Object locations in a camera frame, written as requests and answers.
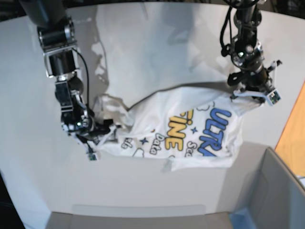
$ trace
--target robotic arm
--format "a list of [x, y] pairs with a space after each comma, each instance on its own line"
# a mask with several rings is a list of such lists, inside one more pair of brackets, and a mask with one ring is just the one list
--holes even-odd
[[83, 101], [84, 86], [75, 66], [77, 54], [83, 57], [77, 51], [72, 20], [66, 15], [61, 0], [20, 0], [20, 3], [37, 25], [47, 77], [56, 79], [55, 97], [61, 105], [62, 128], [86, 147], [90, 160], [96, 160], [88, 141], [109, 133], [112, 120], [96, 122], [88, 96], [87, 103]]
[[[229, 86], [238, 85], [231, 98], [252, 96], [262, 103], [267, 101], [274, 105], [281, 97], [269, 73], [281, 62], [274, 62], [267, 69], [263, 65], [263, 49], [257, 40], [256, 29], [262, 20], [256, 5], [259, 0], [241, 0], [239, 5], [237, 1], [224, 1], [230, 7], [220, 37], [222, 56], [230, 55], [232, 63], [240, 69], [240, 72], [228, 77]], [[86, 147], [90, 160], [96, 160], [96, 154], [88, 142], [99, 142], [104, 135], [110, 135], [115, 126], [113, 120], [103, 120], [101, 123], [94, 119], [94, 112], [88, 103], [88, 90], [87, 103], [84, 102], [84, 86], [78, 77], [79, 69], [75, 65], [77, 55], [83, 61], [84, 59], [77, 51], [72, 20], [66, 15], [61, 0], [20, 0], [20, 3], [32, 22], [37, 25], [47, 77], [56, 80], [55, 96], [61, 105], [62, 128]], [[231, 43], [225, 45], [223, 36], [228, 22], [231, 27], [232, 8], [237, 9], [234, 23], [238, 34], [232, 38], [230, 32]]]

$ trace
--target white table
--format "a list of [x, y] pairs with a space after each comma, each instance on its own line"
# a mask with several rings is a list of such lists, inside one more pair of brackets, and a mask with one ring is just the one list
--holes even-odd
[[[108, 93], [128, 106], [160, 89], [225, 81], [234, 70], [229, 58], [220, 55], [226, 12], [226, 6], [190, 3], [69, 10], [90, 69], [91, 103], [106, 89], [95, 73], [105, 80], [108, 75]], [[284, 63], [276, 79], [283, 99], [275, 107], [266, 105], [245, 116], [244, 140], [275, 146], [305, 78], [305, 21], [270, 12], [262, 15], [258, 38], [265, 64], [277, 59]], [[0, 32], [0, 169], [23, 222], [43, 228], [51, 211], [86, 211], [77, 205], [101, 206], [100, 215], [123, 216], [127, 210], [121, 207], [173, 206], [171, 214], [178, 215], [175, 206], [203, 204], [201, 194], [209, 187], [200, 177], [208, 175], [200, 169], [165, 174], [162, 160], [107, 154], [99, 162], [89, 162], [83, 148], [61, 130], [54, 80], [45, 77], [35, 27], [23, 17], [0, 23]], [[97, 66], [100, 54], [106, 72]]]

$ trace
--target printed graphic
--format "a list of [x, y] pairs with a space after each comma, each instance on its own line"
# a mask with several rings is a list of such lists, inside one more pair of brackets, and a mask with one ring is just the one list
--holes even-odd
[[198, 130], [196, 130], [196, 127], [194, 127], [193, 129], [191, 129], [192, 133], [194, 134], [195, 132], [198, 132]]
[[196, 110], [197, 110], [197, 111], [207, 111], [207, 110], [210, 109], [210, 107], [215, 107], [215, 102], [214, 102], [214, 101], [212, 101], [212, 102], [209, 103], [209, 104], [206, 104], [206, 105], [197, 107]]
[[182, 130], [187, 128], [187, 125], [193, 124], [193, 110], [188, 112], [184, 112], [180, 114], [181, 117], [170, 117], [170, 121], [168, 126], [171, 128], [168, 132], [167, 137], [165, 139], [165, 148], [176, 148], [179, 151], [183, 150], [183, 139], [185, 138], [185, 133], [181, 132]]
[[165, 140], [165, 137], [159, 133], [156, 133], [156, 138], [152, 142], [150, 154], [156, 155], [158, 150], [161, 150], [160, 143]]
[[133, 156], [144, 157], [144, 150], [141, 148], [137, 148], [137, 150], [134, 152]]
[[[203, 134], [208, 136], [200, 136], [199, 139], [203, 141], [203, 143], [198, 148], [198, 151], [203, 154], [203, 156], [215, 156], [215, 154], [208, 151], [206, 148], [210, 146], [213, 150], [218, 151], [222, 149], [222, 140], [223, 140], [223, 130], [225, 130], [226, 126], [229, 122], [217, 114], [222, 114], [226, 117], [231, 117], [232, 114], [229, 111], [221, 110], [218, 108], [213, 108], [210, 112], [211, 119], [207, 119], [205, 122], [205, 130], [203, 130]], [[214, 126], [217, 129], [220, 129], [219, 133], [215, 133], [211, 130], [211, 127]]]
[[193, 156], [193, 150], [197, 148], [197, 144], [195, 142], [189, 141], [187, 144], [187, 149], [185, 153], [185, 157]]
[[131, 142], [132, 142], [132, 138], [126, 138], [126, 139], [124, 140], [124, 142], [122, 143], [121, 147], [122, 147], [123, 149], [132, 148]]
[[146, 140], [146, 137], [145, 138], [143, 138], [142, 140], [140, 140], [140, 142], [142, 143], [142, 145], [144, 145], [146, 142], [148, 142], [147, 140]]

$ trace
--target white t-shirt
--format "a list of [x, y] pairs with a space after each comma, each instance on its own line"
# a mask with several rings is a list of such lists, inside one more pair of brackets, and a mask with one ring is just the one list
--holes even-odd
[[259, 107], [206, 88], [180, 87], [157, 92], [129, 111], [107, 95], [101, 97], [103, 118], [121, 128], [116, 141], [95, 150], [117, 156], [167, 158], [171, 171], [190, 167], [230, 167], [242, 143], [242, 115]]

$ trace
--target star graphic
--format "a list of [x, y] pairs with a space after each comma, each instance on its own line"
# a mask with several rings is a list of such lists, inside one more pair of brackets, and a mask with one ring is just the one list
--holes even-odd
[[144, 143], [146, 143], [148, 141], [146, 140], [146, 137], [145, 137], [144, 139], [140, 140], [140, 142], [142, 142], [142, 145], [144, 145]]
[[194, 127], [193, 129], [191, 129], [191, 131], [192, 131], [193, 134], [194, 134], [194, 133], [197, 132], [198, 130], [196, 130], [196, 127]]

